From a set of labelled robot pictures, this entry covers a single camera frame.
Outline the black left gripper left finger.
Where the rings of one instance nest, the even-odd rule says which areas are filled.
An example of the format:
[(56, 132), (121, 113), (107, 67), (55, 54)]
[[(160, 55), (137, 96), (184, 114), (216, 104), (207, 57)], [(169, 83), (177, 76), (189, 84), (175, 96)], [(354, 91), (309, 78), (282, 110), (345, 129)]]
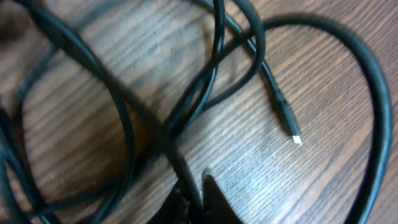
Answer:
[(159, 208), (158, 212), (147, 224), (187, 224), (189, 220), (190, 201), (180, 190), (180, 182), (177, 182), (169, 195)]

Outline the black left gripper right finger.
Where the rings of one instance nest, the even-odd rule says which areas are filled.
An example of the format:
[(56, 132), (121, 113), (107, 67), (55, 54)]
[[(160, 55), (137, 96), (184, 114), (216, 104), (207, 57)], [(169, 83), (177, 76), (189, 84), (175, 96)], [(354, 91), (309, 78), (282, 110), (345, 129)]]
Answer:
[(206, 223), (243, 224), (210, 174), (202, 176), (203, 211)]

